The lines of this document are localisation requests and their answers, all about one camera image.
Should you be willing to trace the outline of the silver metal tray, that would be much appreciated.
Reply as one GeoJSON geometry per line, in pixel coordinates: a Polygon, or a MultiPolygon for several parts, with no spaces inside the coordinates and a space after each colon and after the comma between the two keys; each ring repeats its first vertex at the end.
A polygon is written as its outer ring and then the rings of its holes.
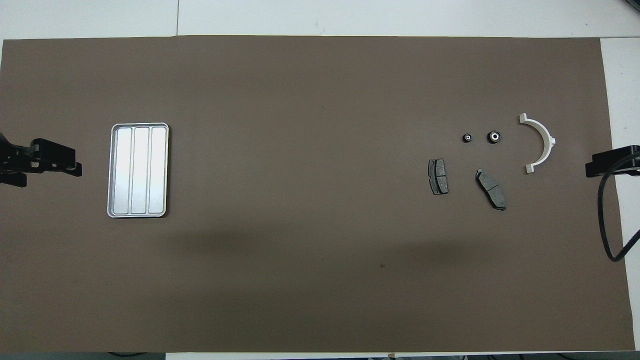
{"type": "Polygon", "coordinates": [[[113,125],[106,214],[114,219],[164,217],[168,208],[169,158],[167,123],[113,125]]]}

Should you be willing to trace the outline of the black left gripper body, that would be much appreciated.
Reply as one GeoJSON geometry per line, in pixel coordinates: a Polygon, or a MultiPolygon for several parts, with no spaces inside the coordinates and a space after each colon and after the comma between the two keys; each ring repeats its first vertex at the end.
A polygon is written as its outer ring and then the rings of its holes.
{"type": "Polygon", "coordinates": [[[33,166],[34,145],[35,139],[27,146],[15,145],[0,132],[0,174],[38,173],[33,166]]]}

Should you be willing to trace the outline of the rectangular dark grey brake pad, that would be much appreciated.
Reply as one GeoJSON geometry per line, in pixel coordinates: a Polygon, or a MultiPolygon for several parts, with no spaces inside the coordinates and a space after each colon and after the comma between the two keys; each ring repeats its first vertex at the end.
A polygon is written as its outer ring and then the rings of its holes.
{"type": "Polygon", "coordinates": [[[449,193],[444,159],[430,159],[428,164],[429,186],[434,195],[449,193]]]}

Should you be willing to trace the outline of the brown table mat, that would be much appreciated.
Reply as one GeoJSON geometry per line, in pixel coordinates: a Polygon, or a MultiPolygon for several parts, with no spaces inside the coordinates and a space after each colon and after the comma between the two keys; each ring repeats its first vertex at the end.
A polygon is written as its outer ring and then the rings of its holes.
{"type": "Polygon", "coordinates": [[[83,165],[0,186],[0,353],[634,348],[599,39],[7,40],[0,132],[83,165]],[[166,214],[110,218],[112,126],[160,122],[166,214]]]}

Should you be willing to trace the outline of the white semicircular bracket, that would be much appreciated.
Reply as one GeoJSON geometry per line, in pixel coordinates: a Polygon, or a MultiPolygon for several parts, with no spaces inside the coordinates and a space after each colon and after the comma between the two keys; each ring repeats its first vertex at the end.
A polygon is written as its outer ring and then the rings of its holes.
{"type": "Polygon", "coordinates": [[[526,114],[526,112],[522,112],[521,114],[519,114],[518,119],[521,125],[527,125],[537,130],[537,132],[539,133],[542,139],[541,155],[538,157],[538,159],[535,162],[531,162],[525,165],[525,173],[532,174],[535,172],[535,169],[538,166],[540,166],[545,161],[547,161],[549,155],[553,150],[553,147],[556,145],[556,139],[551,135],[551,133],[549,132],[546,126],[544,126],[539,121],[528,117],[528,114],[526,114]]]}

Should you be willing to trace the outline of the elongated dark grey brake pad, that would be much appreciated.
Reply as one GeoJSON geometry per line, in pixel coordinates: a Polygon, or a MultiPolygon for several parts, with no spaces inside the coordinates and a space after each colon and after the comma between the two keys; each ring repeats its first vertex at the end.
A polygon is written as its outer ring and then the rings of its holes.
{"type": "Polygon", "coordinates": [[[487,171],[484,171],[481,168],[476,171],[475,179],[478,186],[480,187],[480,189],[482,189],[483,193],[487,197],[487,200],[489,201],[491,207],[494,210],[505,211],[506,196],[499,183],[496,182],[496,180],[494,180],[494,178],[489,173],[487,173],[487,171]]]}

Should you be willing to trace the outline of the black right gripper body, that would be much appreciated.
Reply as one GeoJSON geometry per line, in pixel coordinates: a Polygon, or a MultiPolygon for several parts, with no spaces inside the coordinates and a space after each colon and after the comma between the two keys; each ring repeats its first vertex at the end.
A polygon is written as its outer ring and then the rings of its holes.
{"type": "Polygon", "coordinates": [[[625,174],[632,177],[640,177],[640,145],[615,148],[615,156],[614,164],[624,159],[625,161],[615,167],[615,171],[612,172],[613,175],[625,174]]]}

